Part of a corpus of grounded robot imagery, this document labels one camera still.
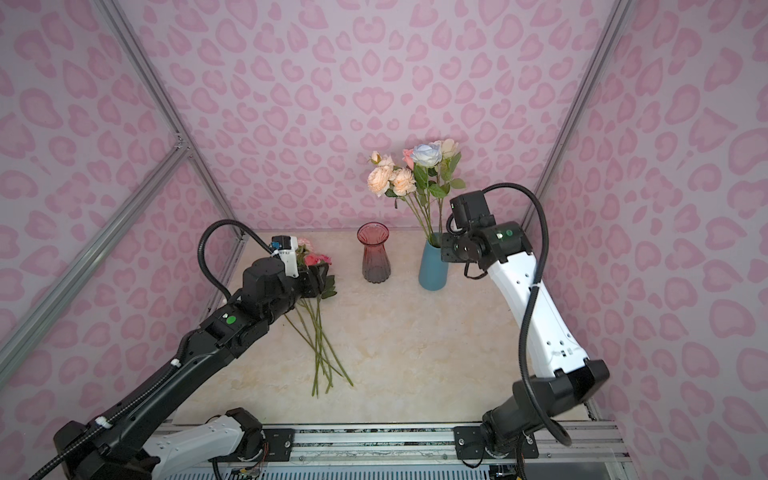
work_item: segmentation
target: blue vase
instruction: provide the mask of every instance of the blue vase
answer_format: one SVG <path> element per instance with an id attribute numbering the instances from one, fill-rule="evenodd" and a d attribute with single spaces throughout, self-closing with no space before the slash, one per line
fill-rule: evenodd
<path id="1" fill-rule="evenodd" d="M 434 292 L 443 288 L 447 279 L 448 264 L 442 261 L 440 249 L 433 247 L 429 242 L 425 241 L 422 265 L 419 268 L 419 285 L 424 290 Z"/>

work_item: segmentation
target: marble table surface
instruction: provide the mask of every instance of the marble table surface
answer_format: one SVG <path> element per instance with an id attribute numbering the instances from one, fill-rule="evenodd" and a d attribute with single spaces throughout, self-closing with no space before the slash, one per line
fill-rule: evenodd
<path id="1" fill-rule="evenodd" d="M 264 423 L 465 422 L 511 395 L 520 378 L 519 330 L 488 277 L 468 280 L 463 265 L 452 264 L 445 288 L 426 291 L 418 281 L 422 232 L 394 230 L 385 244 L 392 275 L 372 284 L 362 278 L 363 246 L 355 232 L 299 234 L 332 258 L 338 295 L 322 301 L 323 328 L 355 386 L 334 376 L 328 394 L 310 396 L 313 351 L 280 318 L 205 382 L 174 423 L 200 424 L 235 407 Z M 268 241 L 273 234 L 260 235 Z M 252 240 L 246 245 L 230 291 L 265 255 Z M 588 419 L 583 406 L 558 418 Z"/>

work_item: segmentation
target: artificial flower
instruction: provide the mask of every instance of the artificial flower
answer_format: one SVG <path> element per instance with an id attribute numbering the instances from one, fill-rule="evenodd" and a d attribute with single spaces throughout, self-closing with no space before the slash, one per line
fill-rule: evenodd
<path id="1" fill-rule="evenodd" d="M 317 265 L 318 263 L 328 263 L 331 264 L 331 258 L 327 255 L 323 255 L 322 253 L 308 253 L 306 257 L 304 257 L 304 263 L 306 263 L 307 266 Z"/>
<path id="2" fill-rule="evenodd" d="M 389 165 L 374 168 L 368 175 L 368 190 L 381 197 L 389 189 L 389 178 L 393 171 L 394 168 Z"/>
<path id="3" fill-rule="evenodd" d="M 417 165 L 421 165 L 424 168 L 432 168 L 442 160 L 440 144 L 441 142 L 434 141 L 432 143 L 419 145 L 413 149 L 411 158 Z"/>
<path id="4" fill-rule="evenodd" d="M 442 152 L 443 158 L 455 156 L 458 153 L 458 141 L 455 141 L 452 138 L 446 138 L 440 144 L 440 151 Z"/>
<path id="5" fill-rule="evenodd" d="M 413 170 L 413 159 L 411 158 L 411 154 L 413 154 L 412 148 L 402 151 L 402 160 L 408 165 L 408 168 Z"/>
<path id="6" fill-rule="evenodd" d="M 315 248 L 312 246 L 312 243 L 310 243 L 309 240 L 306 238 L 299 237 L 296 239 L 296 242 L 301 246 L 304 245 L 304 248 L 306 248 L 306 251 L 313 252 Z"/>
<path id="7" fill-rule="evenodd" d="M 411 192 L 415 192 L 416 179 L 413 177 L 413 172 L 407 168 L 401 168 L 396 171 L 392 179 L 392 191 L 398 197 L 404 197 Z"/>
<path id="8" fill-rule="evenodd" d="M 395 168 L 395 161 L 392 159 L 392 155 L 384 155 L 379 162 L 379 166 Z"/>

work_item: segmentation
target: blue rose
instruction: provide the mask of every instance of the blue rose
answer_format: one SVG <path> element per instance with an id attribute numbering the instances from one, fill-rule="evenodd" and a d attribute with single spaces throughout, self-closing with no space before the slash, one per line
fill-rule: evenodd
<path id="1" fill-rule="evenodd" d="M 424 168 L 432 168 L 442 160 L 442 152 L 440 150 L 440 142 L 432 142 L 431 144 L 423 144 L 418 147 L 414 147 L 411 154 L 413 163 L 421 165 Z"/>

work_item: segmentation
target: vase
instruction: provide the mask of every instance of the vase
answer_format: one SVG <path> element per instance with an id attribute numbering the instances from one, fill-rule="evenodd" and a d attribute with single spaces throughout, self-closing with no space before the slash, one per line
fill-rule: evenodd
<path id="1" fill-rule="evenodd" d="M 448 279 L 448 264 L 442 261 L 440 248 L 424 242 L 422 265 L 419 268 L 419 285 L 424 290 L 435 292 L 445 286 Z"/>
<path id="2" fill-rule="evenodd" d="M 363 244 L 362 276 L 370 283 L 381 283 L 392 274 L 384 242 L 389 238 L 389 229 L 382 223 L 366 223 L 357 230 L 357 240 Z"/>

